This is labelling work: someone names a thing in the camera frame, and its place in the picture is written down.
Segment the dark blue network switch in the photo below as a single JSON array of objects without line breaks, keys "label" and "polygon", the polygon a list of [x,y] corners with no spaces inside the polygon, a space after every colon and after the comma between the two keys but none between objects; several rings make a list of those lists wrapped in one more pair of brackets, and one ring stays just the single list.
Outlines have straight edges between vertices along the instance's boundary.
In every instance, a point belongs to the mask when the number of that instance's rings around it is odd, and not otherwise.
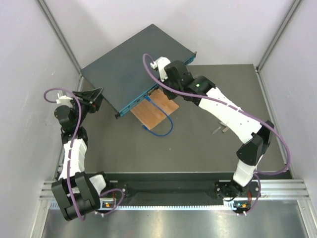
[{"label": "dark blue network switch", "polygon": [[195,52],[151,24],[81,69],[82,76],[92,86],[103,88],[102,96],[116,111],[116,118],[124,116],[158,87],[144,68],[145,53],[154,60],[166,57],[185,64],[196,57]]}]

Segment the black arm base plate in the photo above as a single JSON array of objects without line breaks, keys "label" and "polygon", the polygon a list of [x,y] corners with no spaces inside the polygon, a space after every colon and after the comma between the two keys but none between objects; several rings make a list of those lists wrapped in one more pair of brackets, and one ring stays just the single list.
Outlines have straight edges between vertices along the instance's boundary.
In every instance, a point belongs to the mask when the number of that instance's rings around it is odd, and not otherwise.
[{"label": "black arm base plate", "polygon": [[211,205],[223,199],[255,198],[258,182],[241,187],[228,173],[108,173],[111,188],[124,191],[124,205]]}]

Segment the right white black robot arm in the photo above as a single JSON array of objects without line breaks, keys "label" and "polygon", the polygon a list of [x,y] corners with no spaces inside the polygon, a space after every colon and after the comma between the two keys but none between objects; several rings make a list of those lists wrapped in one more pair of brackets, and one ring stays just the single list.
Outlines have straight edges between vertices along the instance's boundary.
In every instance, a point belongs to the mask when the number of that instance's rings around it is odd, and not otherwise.
[{"label": "right white black robot arm", "polygon": [[270,130],[258,121],[238,112],[238,107],[205,76],[194,78],[184,62],[162,57],[157,62],[161,82],[184,92],[183,99],[211,113],[232,130],[242,142],[236,152],[239,159],[230,188],[232,196],[243,196],[257,165],[271,142]]}]

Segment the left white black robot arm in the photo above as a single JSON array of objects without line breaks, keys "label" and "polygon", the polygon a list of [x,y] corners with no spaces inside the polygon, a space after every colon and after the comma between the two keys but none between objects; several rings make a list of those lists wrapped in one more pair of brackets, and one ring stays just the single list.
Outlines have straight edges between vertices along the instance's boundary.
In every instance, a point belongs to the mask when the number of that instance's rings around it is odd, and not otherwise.
[{"label": "left white black robot arm", "polygon": [[88,136],[82,122],[87,114],[97,112],[103,101],[102,88],[66,95],[58,89],[54,116],[61,126],[64,148],[62,171],[52,186],[54,198],[65,220],[83,219],[100,207],[100,196],[112,192],[112,184],[104,173],[89,176],[85,173],[85,154]]}]

